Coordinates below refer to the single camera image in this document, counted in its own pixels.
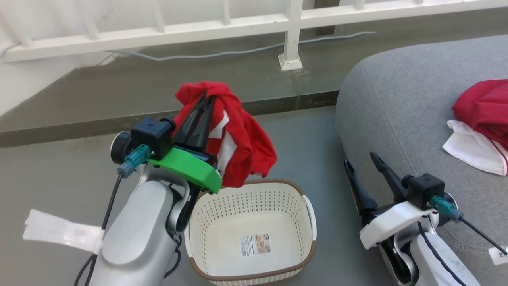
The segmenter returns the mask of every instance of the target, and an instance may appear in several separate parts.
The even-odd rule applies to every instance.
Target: teal cable connector
[[[447,215],[456,223],[459,223],[460,217],[464,216],[463,212],[457,210],[454,205],[437,195],[433,196],[430,199],[430,206],[436,209],[438,212]]]
[[[123,175],[124,178],[127,178],[139,165],[144,164],[149,158],[150,147],[145,144],[140,144],[125,158],[125,162],[116,170],[119,175]]]

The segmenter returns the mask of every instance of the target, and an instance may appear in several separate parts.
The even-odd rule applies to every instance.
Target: gray cable
[[[360,32],[360,33],[356,33],[356,34],[352,34],[352,35],[348,35],[348,36],[322,37],[322,38],[317,38],[317,39],[300,41],[300,44],[308,44],[308,43],[315,43],[315,42],[328,41],[328,40],[349,39],[349,38],[353,38],[353,37],[360,36],[360,35],[375,34],[375,33],[376,32]],[[169,61],[169,60],[175,60],[175,59],[206,59],[206,58],[213,58],[215,56],[228,55],[228,54],[246,54],[246,53],[253,53],[253,52],[258,52],[258,51],[269,50],[269,49],[273,49],[273,48],[280,47],[280,46],[284,46],[284,43],[271,45],[271,46],[267,46],[267,47],[262,47],[262,48],[257,48],[257,49],[252,49],[252,50],[245,50],[245,51],[223,51],[223,52],[219,52],[219,53],[203,54],[203,55],[173,55],[173,56],[167,56],[165,58],[155,58],[153,56],[145,55],[145,54],[138,53],[138,52],[130,52],[130,51],[108,50],[107,52],[136,55],[136,56],[140,56],[142,58],[146,58],[149,60],[162,62],[162,61]]]

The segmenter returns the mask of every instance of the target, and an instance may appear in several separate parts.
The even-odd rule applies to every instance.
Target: green bracket
[[[172,148],[160,161],[148,159],[148,162],[182,176],[212,193],[219,193],[222,186],[222,178],[212,166],[178,148]]]

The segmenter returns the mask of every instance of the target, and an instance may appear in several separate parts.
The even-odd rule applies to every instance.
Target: red cloth
[[[474,131],[508,144],[508,79],[478,82],[457,99],[453,110]]]
[[[183,84],[175,94],[184,105],[174,118],[177,127],[205,90],[208,90],[207,97],[216,96],[207,152],[217,155],[217,169],[223,176],[223,185],[239,188],[249,174],[268,175],[277,161],[272,142],[254,118],[242,109],[240,100],[227,84],[209,81]]]

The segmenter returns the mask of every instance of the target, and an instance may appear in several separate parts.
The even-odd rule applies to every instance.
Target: brown basket rim
[[[302,195],[302,196],[305,195],[305,193],[303,192],[302,188],[300,188],[300,186],[298,186],[294,182],[291,182],[291,181],[285,180],[285,179],[253,179],[253,180],[246,180],[245,181],[245,185],[258,184],[258,183],[287,184],[287,185],[294,187],[300,193],[300,195]],[[312,244],[310,246],[309,254],[307,255],[307,257],[302,262],[300,262],[299,264],[297,264],[295,266],[286,267],[286,268],[283,268],[280,270],[269,271],[269,272],[264,272],[264,273],[259,273],[259,274],[238,275],[238,276],[212,276],[212,275],[206,274],[198,267],[198,265],[196,264],[196,261],[194,260],[194,257],[189,258],[189,260],[190,260],[190,265],[192,266],[194,271],[196,271],[199,274],[199,276],[203,277],[206,280],[209,280],[209,281],[239,281],[239,280],[252,280],[252,279],[266,278],[266,277],[271,277],[271,276],[276,276],[276,275],[282,275],[282,274],[286,274],[286,273],[289,273],[289,272],[292,272],[292,271],[295,271],[298,269],[302,269],[305,265],[307,265],[310,262],[310,260],[314,256],[315,251],[316,251],[316,240],[313,240]]]

